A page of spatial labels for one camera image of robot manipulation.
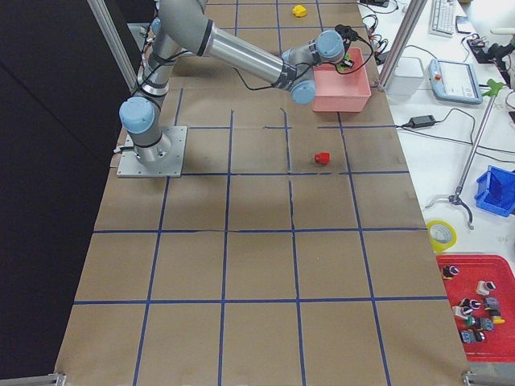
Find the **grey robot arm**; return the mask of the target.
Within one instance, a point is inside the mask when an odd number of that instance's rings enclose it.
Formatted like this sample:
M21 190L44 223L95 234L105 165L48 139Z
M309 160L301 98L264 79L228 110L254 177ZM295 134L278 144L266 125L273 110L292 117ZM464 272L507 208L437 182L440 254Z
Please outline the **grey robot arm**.
M256 47L216 26L205 14L205 1L162 1L159 30L147 65L138 73L132 96L119 109L123 127L133 142L136 161L144 166L169 158L173 142L159 126L171 69L186 54L217 59L268 82L270 88L288 91L300 105L315 98L314 69L321 64L338 65L350 40L344 26L324 31L308 43L281 56Z

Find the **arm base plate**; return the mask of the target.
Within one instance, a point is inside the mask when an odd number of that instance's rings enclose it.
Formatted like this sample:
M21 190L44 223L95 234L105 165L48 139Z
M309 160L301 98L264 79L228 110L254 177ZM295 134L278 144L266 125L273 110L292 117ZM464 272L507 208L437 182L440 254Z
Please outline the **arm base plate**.
M159 126L160 141L152 147L136 146L129 134L117 168L119 178L179 178L187 143L187 126Z

